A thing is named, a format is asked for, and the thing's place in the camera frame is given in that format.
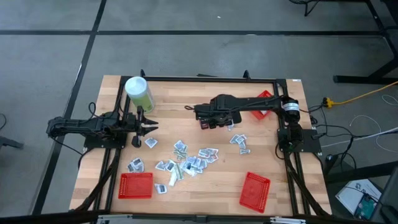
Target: white sticker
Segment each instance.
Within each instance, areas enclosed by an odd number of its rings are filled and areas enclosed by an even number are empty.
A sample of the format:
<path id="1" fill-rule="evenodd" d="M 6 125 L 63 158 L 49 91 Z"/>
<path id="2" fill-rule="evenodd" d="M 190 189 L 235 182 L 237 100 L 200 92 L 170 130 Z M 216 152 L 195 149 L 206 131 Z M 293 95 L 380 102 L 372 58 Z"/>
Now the white sticker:
<path id="1" fill-rule="evenodd" d="M 285 111 L 290 111 L 290 110 L 300 111 L 299 105 L 296 103 L 286 103 L 286 104 L 282 105 L 282 108 Z"/>

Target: red plastic basket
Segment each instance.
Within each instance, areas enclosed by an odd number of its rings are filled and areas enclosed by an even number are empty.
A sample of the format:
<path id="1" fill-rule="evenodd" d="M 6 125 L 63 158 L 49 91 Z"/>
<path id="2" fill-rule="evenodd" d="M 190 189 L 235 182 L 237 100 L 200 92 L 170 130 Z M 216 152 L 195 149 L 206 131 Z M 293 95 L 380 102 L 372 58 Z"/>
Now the red plastic basket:
<path id="1" fill-rule="evenodd" d="M 153 184 L 152 173 L 121 174 L 119 199 L 151 198 Z"/>
<path id="2" fill-rule="evenodd" d="M 272 97 L 272 94 L 270 94 L 267 90 L 264 90 L 260 95 L 257 97 Z M 252 111 L 251 112 L 257 119 L 264 119 L 269 111 L 266 111 L 264 114 L 261 111 Z"/>
<path id="3" fill-rule="evenodd" d="M 264 213 L 270 184 L 269 179 L 248 172 L 239 203 L 257 212 Z"/>

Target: red tray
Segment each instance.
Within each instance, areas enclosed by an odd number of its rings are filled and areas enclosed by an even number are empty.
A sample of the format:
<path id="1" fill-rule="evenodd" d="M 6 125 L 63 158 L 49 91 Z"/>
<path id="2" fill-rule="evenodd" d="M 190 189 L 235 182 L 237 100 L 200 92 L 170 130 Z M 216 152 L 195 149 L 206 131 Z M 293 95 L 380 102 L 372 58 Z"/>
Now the red tray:
<path id="1" fill-rule="evenodd" d="M 257 212 L 264 213 L 270 184 L 269 179 L 248 172 L 239 203 Z"/>
<path id="2" fill-rule="evenodd" d="M 272 94 L 270 94 L 267 90 L 264 90 L 260 95 L 258 95 L 257 97 L 272 97 Z M 261 113 L 261 111 L 252 111 L 251 112 L 257 119 L 264 119 L 267 114 L 269 113 L 269 111 L 267 111 L 266 113 Z"/>
<path id="3" fill-rule="evenodd" d="M 151 198 L 153 184 L 152 173 L 121 174 L 119 199 Z"/>

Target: concrete floor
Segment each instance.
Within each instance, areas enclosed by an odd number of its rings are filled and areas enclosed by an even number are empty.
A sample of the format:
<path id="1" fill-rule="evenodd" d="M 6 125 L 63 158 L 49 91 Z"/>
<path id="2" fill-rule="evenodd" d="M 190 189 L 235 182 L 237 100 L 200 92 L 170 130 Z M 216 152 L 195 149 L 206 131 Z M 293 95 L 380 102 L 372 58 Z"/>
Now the concrete floor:
<path id="1" fill-rule="evenodd" d="M 373 3 L 385 25 L 392 25 L 384 5 Z M 90 30 L 99 5 L 100 0 L 0 0 L 0 29 Z M 366 5 L 356 3 L 321 2 L 304 18 L 303 6 L 287 0 L 114 0 L 107 2 L 99 29 L 375 30 L 377 26 Z M 23 150 L 4 147 L 0 151 L 0 217 L 7 217 L 26 215 L 32 208 L 52 145 L 45 134 L 47 121 L 65 109 L 88 36 L 2 35 L 0 40 L 0 113 L 8 118 L 0 134 L 25 144 Z M 247 69 L 252 77 L 302 79 L 308 104 L 317 105 L 324 96 L 343 101 L 379 88 L 336 84 L 332 76 L 366 76 L 391 58 L 383 39 L 369 37 L 97 36 L 72 117 L 89 117 L 87 105 L 96 100 L 103 75 L 137 75 L 144 69 L 147 75 L 240 77 Z M 398 70 L 389 76 L 398 77 Z M 396 127 L 397 106 L 382 101 L 383 94 L 398 97 L 397 88 L 392 87 L 337 106 L 325 111 L 328 124 L 348 126 L 355 116 L 364 114 L 383 130 Z M 322 122 L 320 113 L 313 115 Z M 355 134 L 378 132 L 366 118 L 349 128 Z M 323 138 L 321 142 L 340 140 L 345 138 Z M 396 150 L 396 141 L 390 135 L 379 142 Z M 69 135 L 65 144 L 81 149 L 83 139 Z M 324 154 L 345 147 L 328 147 Z M 351 153 L 358 167 L 398 159 L 398 154 L 377 147 L 374 139 L 354 143 Z M 43 212 L 67 211 L 77 160 L 74 152 L 63 148 Z M 382 186 L 385 179 L 375 181 Z"/>

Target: plastic bottle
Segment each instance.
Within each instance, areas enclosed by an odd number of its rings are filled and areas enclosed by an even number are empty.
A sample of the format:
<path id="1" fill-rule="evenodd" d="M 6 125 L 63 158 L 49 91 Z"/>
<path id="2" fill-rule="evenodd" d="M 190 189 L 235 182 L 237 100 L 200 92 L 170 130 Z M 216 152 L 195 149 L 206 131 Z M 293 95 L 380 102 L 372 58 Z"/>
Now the plastic bottle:
<path id="1" fill-rule="evenodd" d="M 154 109 L 155 101 L 144 78 L 130 78 L 127 80 L 124 89 L 136 107 L 142 106 L 145 113 L 149 113 Z"/>

